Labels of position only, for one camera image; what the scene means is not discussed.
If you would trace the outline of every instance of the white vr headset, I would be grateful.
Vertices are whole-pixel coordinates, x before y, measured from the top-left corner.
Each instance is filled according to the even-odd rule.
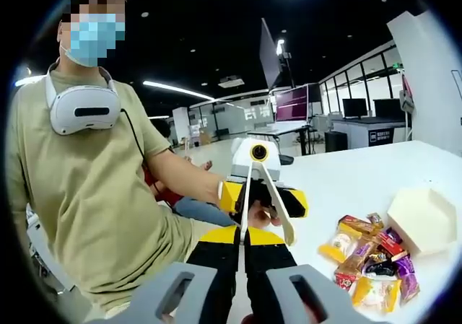
[[[83,129],[112,128],[121,114],[121,102],[109,73],[99,68],[108,88],[75,86],[57,95],[50,71],[58,63],[59,60],[51,64],[45,77],[46,101],[53,130],[59,135],[69,135]]]

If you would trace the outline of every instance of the face mask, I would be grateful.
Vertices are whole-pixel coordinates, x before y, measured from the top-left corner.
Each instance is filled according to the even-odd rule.
[[[71,47],[66,56],[81,66],[97,66],[99,58],[107,58],[116,48],[116,40],[125,39],[125,22],[116,22],[116,14],[80,14],[79,22],[71,22]]]

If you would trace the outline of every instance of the khaki t-shirt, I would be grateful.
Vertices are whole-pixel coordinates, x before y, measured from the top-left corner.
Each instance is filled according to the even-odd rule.
[[[51,77],[57,93],[78,84],[107,86],[101,76],[89,81],[52,71]],[[144,154],[167,149],[133,88],[120,82],[115,88]],[[125,114],[111,129],[60,136],[51,127],[42,79],[14,96],[8,137],[6,176],[20,233],[29,202],[52,254],[104,310],[129,301],[147,278],[183,261],[191,220],[156,203]]]

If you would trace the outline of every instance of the black ceiling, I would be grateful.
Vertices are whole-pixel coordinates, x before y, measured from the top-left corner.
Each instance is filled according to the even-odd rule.
[[[173,108],[202,100],[145,87],[145,79],[213,97],[266,88],[258,58],[262,17],[275,40],[286,40],[295,83],[304,84],[391,40],[386,22],[416,5],[416,0],[131,0],[126,40],[104,67],[118,81],[133,82],[148,115],[171,115]],[[27,62],[43,73],[57,55],[53,27]],[[217,85],[230,75],[242,77],[245,85]]]

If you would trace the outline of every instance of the jeans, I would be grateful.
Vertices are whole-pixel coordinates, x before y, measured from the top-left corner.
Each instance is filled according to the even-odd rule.
[[[218,209],[211,203],[204,203],[185,196],[173,207],[181,216],[192,218],[196,221],[203,221],[219,225],[221,227],[228,227],[236,225],[236,222],[225,212]]]

